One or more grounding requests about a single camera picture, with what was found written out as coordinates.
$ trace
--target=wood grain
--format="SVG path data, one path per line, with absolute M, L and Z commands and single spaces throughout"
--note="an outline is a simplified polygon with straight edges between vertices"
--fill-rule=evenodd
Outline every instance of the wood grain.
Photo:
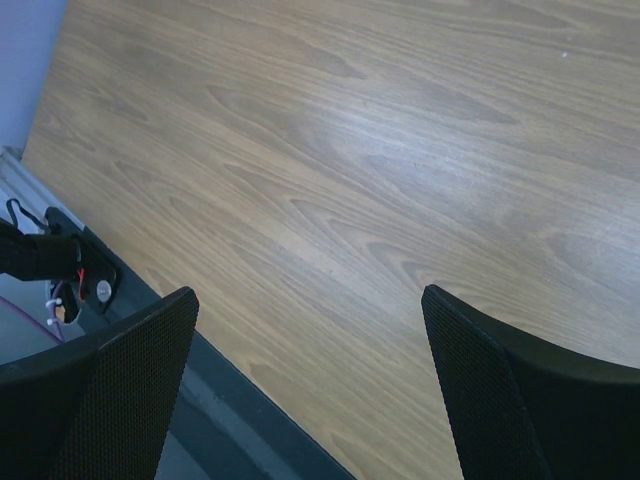
M 640 367 L 639 78 L 635 0 L 70 0 L 25 164 L 358 478 L 460 478 L 425 285 Z

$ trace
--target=table top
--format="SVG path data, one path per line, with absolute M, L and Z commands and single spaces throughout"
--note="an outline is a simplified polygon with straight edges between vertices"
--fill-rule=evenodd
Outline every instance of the table top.
M 425 285 L 640 367 L 639 25 L 69 0 L 24 164 L 357 477 L 460 478 Z

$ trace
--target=black cable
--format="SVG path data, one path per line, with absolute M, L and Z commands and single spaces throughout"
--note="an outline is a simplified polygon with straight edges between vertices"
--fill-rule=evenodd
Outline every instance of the black cable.
M 23 208 L 22 205 L 20 205 L 20 200 L 18 200 L 17 198 L 10 198 L 9 200 L 7 200 L 7 212 L 9 212 L 9 216 L 11 217 L 11 222 L 13 223 L 14 227 L 18 228 L 18 216 L 13 209 L 13 202 L 18 205 L 18 210 L 20 210 L 20 213 L 31 220 L 34 225 L 36 225 L 40 230 L 44 231 L 45 233 L 49 233 L 50 229 L 48 225 L 42 223 L 33 213 Z

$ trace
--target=cable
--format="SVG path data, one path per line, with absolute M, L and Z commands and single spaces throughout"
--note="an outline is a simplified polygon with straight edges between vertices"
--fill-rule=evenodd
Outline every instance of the cable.
M 22 317 L 24 320 L 26 320 L 31 325 L 33 325 L 36 329 L 40 330 L 47 337 L 49 337 L 51 340 L 53 340 L 57 345 L 60 345 L 60 344 L 63 343 L 63 341 L 61 339 L 56 337 L 55 334 L 51 333 L 46 327 L 41 325 L 40 322 L 38 322 L 35 318 L 33 318 L 31 315 L 29 315 L 24 310 L 22 310 L 16 304 L 14 304 L 14 303 L 10 302 L 9 300 L 7 300 L 6 298 L 4 298 L 2 295 L 0 295 L 0 303 L 4 304 L 10 310 L 13 310 L 16 313 L 16 315 Z
M 62 303 L 60 300 L 60 290 L 62 290 L 63 285 L 64 282 L 58 282 L 56 287 L 53 289 L 53 293 L 49 297 L 49 300 L 47 300 L 45 306 L 49 311 L 49 320 L 47 320 L 47 324 L 55 325 L 58 338 L 60 338 L 60 340 L 64 343 L 66 340 L 64 338 L 64 333 L 62 332 L 62 327 L 60 326 L 60 319 L 58 319 L 58 316 L 56 315 L 56 306 Z
M 82 294 L 82 283 L 84 282 L 84 268 L 78 270 L 78 300 L 84 302 L 84 295 Z
M 9 212 L 9 216 L 11 217 L 11 223 L 13 223 L 14 227 L 18 228 L 18 216 L 16 215 L 16 212 L 13 209 L 14 203 L 18 205 L 18 210 L 20 210 L 20 213 L 22 213 L 25 217 L 31 220 L 36 227 L 38 227 L 40 230 L 42 230 L 45 233 L 49 232 L 50 230 L 49 227 L 44 223 L 42 223 L 38 219 L 38 217 L 36 217 L 29 210 L 23 208 L 22 205 L 20 205 L 20 200 L 18 200 L 17 198 L 10 198 L 9 200 L 7 200 L 7 212 Z

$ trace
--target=pink cable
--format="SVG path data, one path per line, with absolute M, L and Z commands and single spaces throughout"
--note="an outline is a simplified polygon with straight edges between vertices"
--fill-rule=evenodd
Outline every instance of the pink cable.
M 57 345 L 60 345 L 63 343 L 63 341 L 58 337 L 56 337 L 53 333 L 51 333 L 51 331 L 48 328 L 41 325 L 40 322 L 38 322 L 35 318 L 33 318 L 31 315 L 29 315 L 27 312 L 22 310 L 13 302 L 10 302 L 6 298 L 4 298 L 2 295 L 0 295 L 0 303 L 4 304 L 7 308 L 9 308 L 9 310 L 13 310 L 16 313 L 16 315 L 25 319 L 27 322 L 29 322 L 31 325 L 33 325 L 35 328 L 37 328 L 42 333 L 44 333 L 47 337 L 49 337 L 51 340 L 56 342 Z
M 58 334 L 58 338 L 62 340 L 62 343 L 64 343 L 66 340 L 64 338 L 64 333 L 62 332 L 62 327 L 60 326 L 60 320 L 58 320 L 58 317 L 56 316 L 56 307 L 53 301 L 57 300 L 58 297 L 60 296 L 60 290 L 62 290 L 63 284 L 64 282 L 58 282 L 58 284 L 53 289 L 53 293 L 51 294 L 49 301 L 47 302 L 47 310 L 49 310 L 49 318 L 55 324 L 56 333 Z

